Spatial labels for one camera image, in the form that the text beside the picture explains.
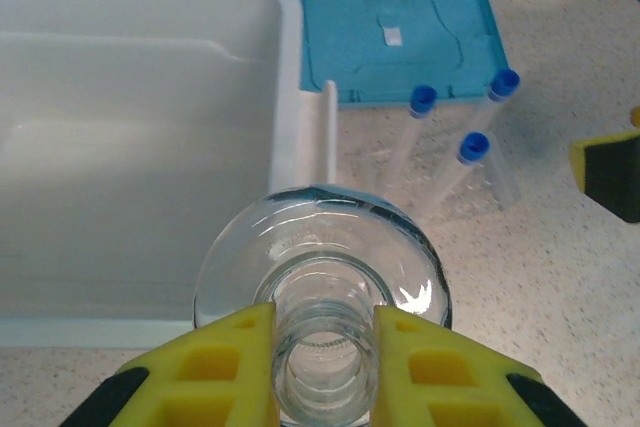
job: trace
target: test tube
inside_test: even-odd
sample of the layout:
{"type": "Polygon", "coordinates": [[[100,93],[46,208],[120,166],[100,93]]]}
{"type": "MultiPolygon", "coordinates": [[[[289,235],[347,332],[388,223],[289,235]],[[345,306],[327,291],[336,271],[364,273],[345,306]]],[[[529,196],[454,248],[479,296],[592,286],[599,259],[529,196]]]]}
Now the test tube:
{"type": "Polygon", "coordinates": [[[393,147],[389,160],[382,172],[378,194],[384,195],[387,193],[400,177],[411,150],[418,139],[420,130],[422,130],[423,121],[433,109],[437,97],[436,90],[429,85],[420,85],[413,89],[408,108],[409,115],[404,121],[398,141],[393,147]]]}
{"type": "Polygon", "coordinates": [[[520,76],[511,69],[499,70],[495,75],[487,94],[475,106],[471,119],[464,128],[465,132],[484,132],[502,104],[513,95],[520,86],[520,76]]]}
{"type": "Polygon", "coordinates": [[[464,180],[473,168],[489,152],[491,144],[480,132],[467,134],[458,146],[455,156],[446,156],[435,169],[422,208],[432,214],[451,191],[464,180]]]}

